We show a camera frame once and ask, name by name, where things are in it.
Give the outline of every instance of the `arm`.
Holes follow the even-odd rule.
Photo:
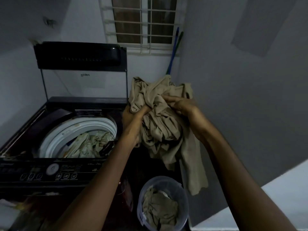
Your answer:
[[[163,98],[178,113],[188,117],[193,133],[206,147],[240,230],[296,230],[253,180],[222,134],[192,100],[171,96]]]
[[[124,131],[107,161],[90,184],[77,196],[56,224],[59,231],[99,231],[102,229],[130,152],[138,142],[144,106],[136,114],[123,113]]]

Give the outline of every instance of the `window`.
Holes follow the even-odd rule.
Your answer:
[[[187,0],[101,0],[107,43],[128,53],[171,54],[177,27],[183,30]]]

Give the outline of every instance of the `window pane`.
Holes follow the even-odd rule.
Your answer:
[[[140,0],[112,0],[113,7],[140,8]],[[141,22],[139,10],[113,9],[116,21]],[[135,23],[115,23],[117,33],[141,34],[141,25]],[[117,35],[119,43],[141,43],[136,35]]]
[[[177,0],[152,0],[152,9],[161,9],[161,10],[175,10]],[[148,8],[151,8],[151,0],[149,0]],[[164,12],[164,11],[151,11],[148,12],[148,21],[152,23],[170,23],[174,24],[175,12]],[[152,28],[152,35],[173,35],[174,26],[169,25],[150,25]],[[162,43],[162,44],[171,44],[171,37],[152,37],[152,43]]]

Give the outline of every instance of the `person's right arm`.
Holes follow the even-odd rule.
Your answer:
[[[193,133],[206,147],[240,230],[296,230],[254,181],[222,134],[192,100],[174,96],[163,98],[178,113],[188,117]]]

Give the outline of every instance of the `person's left arm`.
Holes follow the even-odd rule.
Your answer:
[[[102,229],[129,155],[138,143],[142,117],[149,110],[149,107],[144,106],[133,115],[129,107],[126,107],[123,113],[124,131],[118,143],[94,179],[67,208],[53,230]]]

